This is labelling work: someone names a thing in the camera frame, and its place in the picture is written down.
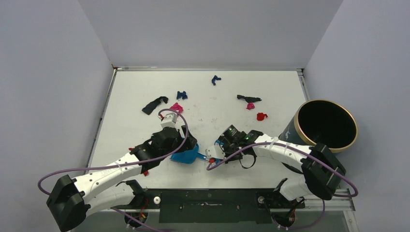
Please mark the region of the pink paper scrap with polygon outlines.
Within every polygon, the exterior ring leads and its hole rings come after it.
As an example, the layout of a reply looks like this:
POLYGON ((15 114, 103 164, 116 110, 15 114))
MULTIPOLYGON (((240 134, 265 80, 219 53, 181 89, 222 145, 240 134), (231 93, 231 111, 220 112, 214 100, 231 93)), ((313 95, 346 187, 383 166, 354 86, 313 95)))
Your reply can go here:
POLYGON ((178 113, 183 113, 183 111, 184 111, 184 108, 179 104, 179 103, 175 103, 174 105, 172 105, 171 107, 170 107, 170 109, 171 110, 174 110, 174 111, 176 111, 176 112, 178 112, 178 113))

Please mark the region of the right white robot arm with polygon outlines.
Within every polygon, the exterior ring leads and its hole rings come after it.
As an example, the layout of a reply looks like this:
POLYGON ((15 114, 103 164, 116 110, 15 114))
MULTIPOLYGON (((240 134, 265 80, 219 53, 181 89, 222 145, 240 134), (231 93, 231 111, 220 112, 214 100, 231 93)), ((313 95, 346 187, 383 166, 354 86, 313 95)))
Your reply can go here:
POLYGON ((284 178, 274 189, 273 200, 279 207, 286 207, 292 200, 307 195, 331 200, 346 173, 335 155, 323 144, 298 145, 257 130, 245 133, 233 125, 205 150, 205 154, 216 164, 251 155, 255 159, 269 158, 289 166, 299 175, 284 178))

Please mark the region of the dark blue paper scrap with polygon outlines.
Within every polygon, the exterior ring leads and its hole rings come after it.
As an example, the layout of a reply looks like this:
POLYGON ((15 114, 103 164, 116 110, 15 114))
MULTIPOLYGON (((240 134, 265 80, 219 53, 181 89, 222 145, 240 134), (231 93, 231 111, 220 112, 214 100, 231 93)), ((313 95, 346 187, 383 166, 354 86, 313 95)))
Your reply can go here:
POLYGON ((182 100, 185 100, 185 99, 187 99, 188 98, 188 96, 187 96, 187 93, 186 93, 186 91, 178 91, 177 92, 177 96, 176 96, 176 99, 177 100, 179 100, 179 99, 182 99, 182 100))

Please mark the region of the small pink scrap right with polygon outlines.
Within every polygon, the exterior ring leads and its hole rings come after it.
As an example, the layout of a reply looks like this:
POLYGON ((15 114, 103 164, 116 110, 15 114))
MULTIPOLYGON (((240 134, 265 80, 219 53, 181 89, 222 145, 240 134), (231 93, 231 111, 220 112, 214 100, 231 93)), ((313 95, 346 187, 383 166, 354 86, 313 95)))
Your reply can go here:
POLYGON ((255 108, 255 105, 254 105, 253 102, 249 102, 249 103, 247 104, 247 106, 246 106, 246 109, 248 109, 248 110, 252 110, 252 109, 254 109, 254 108, 255 108))

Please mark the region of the black paper scrap strip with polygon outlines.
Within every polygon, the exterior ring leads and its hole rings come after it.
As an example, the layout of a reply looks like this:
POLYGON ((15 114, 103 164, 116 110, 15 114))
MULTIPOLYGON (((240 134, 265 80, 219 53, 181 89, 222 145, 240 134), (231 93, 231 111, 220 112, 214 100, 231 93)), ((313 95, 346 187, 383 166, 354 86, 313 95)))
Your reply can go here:
POLYGON ((169 101, 168 97, 166 96, 160 96, 156 98, 155 100, 151 101, 148 103, 143 109, 142 112, 145 113, 146 115, 150 115, 161 103, 167 104, 169 101))

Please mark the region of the blue plastic dustpan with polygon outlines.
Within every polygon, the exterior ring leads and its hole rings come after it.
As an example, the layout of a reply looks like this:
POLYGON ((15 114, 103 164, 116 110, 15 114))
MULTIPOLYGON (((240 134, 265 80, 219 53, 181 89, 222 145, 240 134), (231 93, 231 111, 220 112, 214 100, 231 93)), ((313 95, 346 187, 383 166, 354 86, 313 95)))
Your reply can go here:
POLYGON ((207 161, 207 157, 199 153, 199 145, 196 144, 191 150, 172 154, 170 160, 183 164, 193 164, 196 160, 207 161))

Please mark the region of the far dark blue scrap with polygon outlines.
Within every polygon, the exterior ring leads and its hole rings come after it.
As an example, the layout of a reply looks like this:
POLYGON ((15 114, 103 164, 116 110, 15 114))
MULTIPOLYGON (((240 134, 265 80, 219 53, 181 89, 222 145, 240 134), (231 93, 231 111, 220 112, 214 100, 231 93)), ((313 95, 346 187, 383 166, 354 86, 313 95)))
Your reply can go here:
POLYGON ((219 81, 219 80, 221 80, 221 78, 218 77, 217 75, 214 75, 213 78, 211 79, 212 85, 215 86, 216 82, 219 81))

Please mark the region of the red scrap right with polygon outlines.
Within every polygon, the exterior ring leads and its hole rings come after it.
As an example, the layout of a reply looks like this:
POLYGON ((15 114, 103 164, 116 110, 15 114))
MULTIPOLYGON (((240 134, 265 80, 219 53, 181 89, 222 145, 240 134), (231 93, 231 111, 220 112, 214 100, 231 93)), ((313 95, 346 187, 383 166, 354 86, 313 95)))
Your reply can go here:
POLYGON ((268 115, 262 112, 257 113, 257 120, 263 121, 265 118, 268 118, 268 115))

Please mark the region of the black paper scrap right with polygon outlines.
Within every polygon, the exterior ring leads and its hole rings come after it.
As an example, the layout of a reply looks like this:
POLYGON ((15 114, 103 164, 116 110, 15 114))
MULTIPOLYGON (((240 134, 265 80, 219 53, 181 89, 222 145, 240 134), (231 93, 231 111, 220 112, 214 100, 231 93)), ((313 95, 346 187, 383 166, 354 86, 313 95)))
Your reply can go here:
POLYGON ((259 97, 248 97, 248 96, 243 96, 243 95, 237 95, 236 98, 237 98, 238 100, 244 100, 244 101, 246 101, 247 103, 255 103, 255 102, 260 102, 260 101, 262 101, 262 99, 259 98, 259 97))

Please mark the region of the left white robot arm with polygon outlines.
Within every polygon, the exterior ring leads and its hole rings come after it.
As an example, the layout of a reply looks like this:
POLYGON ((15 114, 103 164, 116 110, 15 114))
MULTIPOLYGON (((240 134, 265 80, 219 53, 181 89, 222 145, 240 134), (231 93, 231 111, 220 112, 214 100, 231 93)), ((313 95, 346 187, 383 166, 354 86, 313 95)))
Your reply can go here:
POLYGON ((59 230, 70 231, 86 217, 114 206, 140 207, 144 191, 133 177, 159 166, 171 152, 193 150, 197 139, 186 126, 182 130, 185 137, 178 129, 165 127, 102 170, 73 178, 60 177, 46 201, 59 230))

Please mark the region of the blue hand brush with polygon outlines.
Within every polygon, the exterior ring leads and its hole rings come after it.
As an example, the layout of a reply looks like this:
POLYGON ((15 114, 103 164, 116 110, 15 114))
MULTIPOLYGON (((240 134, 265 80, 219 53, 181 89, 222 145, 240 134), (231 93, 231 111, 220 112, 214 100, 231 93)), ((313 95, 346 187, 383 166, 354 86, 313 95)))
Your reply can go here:
POLYGON ((218 163, 220 163, 222 160, 220 160, 220 159, 211 159, 211 160, 213 160, 213 162, 212 162, 212 164, 214 164, 214 165, 216 165, 216 164, 218 164, 218 163))

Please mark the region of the black gold-rimmed waste bin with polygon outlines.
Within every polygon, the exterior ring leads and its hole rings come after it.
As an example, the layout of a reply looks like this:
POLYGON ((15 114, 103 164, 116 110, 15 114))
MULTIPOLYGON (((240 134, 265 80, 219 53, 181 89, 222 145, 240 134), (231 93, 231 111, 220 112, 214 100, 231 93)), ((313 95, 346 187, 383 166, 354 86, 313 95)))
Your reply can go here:
POLYGON ((353 115, 340 104, 323 99, 303 103, 279 139, 297 145, 326 145, 340 153, 356 141, 358 127, 353 115))

